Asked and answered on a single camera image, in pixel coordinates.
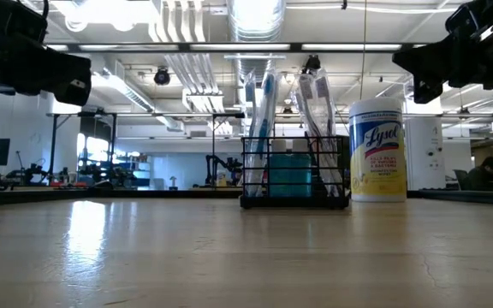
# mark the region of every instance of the white pillar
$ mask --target white pillar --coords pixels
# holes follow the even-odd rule
[[[411,89],[405,86],[404,113],[435,115],[443,112],[440,98],[428,104],[416,104]],[[407,118],[405,136],[408,190],[446,188],[441,118]]]

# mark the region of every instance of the duct pipe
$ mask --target duct pipe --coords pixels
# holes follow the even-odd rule
[[[164,31],[164,25],[163,25],[163,4],[162,2],[158,1],[157,3],[154,3],[154,6],[157,11],[157,18],[155,23],[148,25],[148,34],[150,35],[150,38],[153,42],[159,42],[161,40],[164,43],[168,43],[169,37],[167,36],[167,33]],[[188,80],[186,79],[186,76],[184,76],[184,73],[180,69],[176,68],[174,59],[171,58],[169,55],[166,55],[164,59],[169,64],[169,66],[175,71],[176,77],[178,77],[178,80],[184,85],[184,88],[190,93],[193,92],[193,88],[191,84],[188,82]],[[187,104],[186,101],[183,101],[183,104],[187,110],[191,111],[191,107]]]
[[[181,35],[184,37],[186,42],[193,42],[193,36],[191,33],[191,28],[189,26],[189,4],[187,0],[180,0],[181,5]],[[207,76],[206,71],[204,69],[202,60],[199,58],[199,55],[188,55],[188,62],[195,63],[195,66],[199,69],[199,79],[201,84],[205,85],[205,92],[212,92],[212,85],[209,82],[209,76]]]
[[[161,4],[159,8],[159,15],[157,17],[157,26],[156,26],[156,33],[158,37],[164,42],[168,43],[170,42],[169,36],[167,36],[167,33],[164,29],[164,8],[163,5]],[[191,93],[195,93],[197,90],[195,86],[193,85],[193,82],[191,81],[189,75],[185,72],[183,68],[179,68],[178,63],[180,62],[180,59],[175,57],[175,55],[167,55],[164,57],[165,61],[169,64],[172,69],[174,69],[176,76],[178,76],[178,79],[180,82],[184,85],[184,87],[190,91]]]
[[[178,33],[176,32],[175,0],[167,1],[167,5],[169,6],[169,24],[167,27],[169,36],[173,42],[180,42],[180,37],[178,37]],[[195,93],[203,93],[203,86],[201,85],[195,67],[192,65],[192,61],[190,61],[188,56],[180,54],[174,55],[173,57],[175,59],[175,64],[179,63],[179,67],[183,69],[184,74],[188,75],[193,82]]]
[[[195,8],[195,37],[199,42],[205,42],[205,33],[203,32],[203,6],[200,0],[194,0],[193,5]],[[218,84],[216,83],[216,78],[214,77],[214,72],[212,71],[212,61],[208,54],[199,55],[199,64],[202,67],[202,71],[206,72],[207,88],[212,94],[218,94],[220,90],[218,89]]]
[[[229,25],[235,42],[275,42],[281,38],[285,0],[227,0]],[[243,78],[253,69],[262,80],[275,60],[236,60],[237,74]]]

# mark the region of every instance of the plastic bag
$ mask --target plastic bag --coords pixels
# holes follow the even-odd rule
[[[255,111],[252,112],[252,124],[249,137],[251,139],[247,144],[246,149],[246,166],[248,168],[259,168],[256,170],[247,169],[245,174],[245,183],[262,183],[264,179],[263,167],[266,164],[266,158],[268,149],[267,137],[270,136],[273,123],[275,121],[275,110],[277,103],[277,95],[279,93],[279,74],[274,70],[266,72],[264,77],[264,83],[262,88],[264,89],[264,96],[260,100],[260,104],[252,105]],[[259,197],[262,195],[261,184],[247,185],[246,195],[248,197]]]
[[[292,92],[291,99],[300,112],[300,117],[306,125],[309,137],[334,137],[336,135],[336,107],[330,96],[330,85],[326,71],[320,69],[313,76],[302,74],[298,79],[298,90]],[[316,155],[319,172],[324,183],[342,183],[342,176],[337,169],[337,144],[334,138],[318,139],[313,151],[323,152]],[[330,196],[337,197],[340,190],[336,184],[325,185]]]

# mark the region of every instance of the yellow label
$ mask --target yellow label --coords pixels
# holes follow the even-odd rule
[[[401,113],[353,115],[350,123],[351,188],[357,195],[407,193]]]

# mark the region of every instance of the ceiling light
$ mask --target ceiling light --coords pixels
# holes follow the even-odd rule
[[[212,117],[210,113],[165,113],[162,115],[175,117]]]
[[[68,46],[65,44],[49,44],[47,47],[56,51],[68,51]]]
[[[302,50],[399,50],[400,44],[303,44]]]
[[[117,137],[120,140],[145,140],[149,139],[150,137]]]
[[[177,51],[177,44],[79,44],[83,51],[97,52],[146,52],[146,51]]]
[[[122,114],[117,114],[118,117],[144,117],[144,116],[151,116],[151,113],[122,113]]]
[[[226,60],[286,60],[284,55],[223,55]]]
[[[250,44],[250,43],[237,43],[237,44],[192,44],[192,50],[203,51],[226,51],[226,50],[237,50],[237,51],[249,51],[249,50],[288,50],[290,49],[290,44]]]

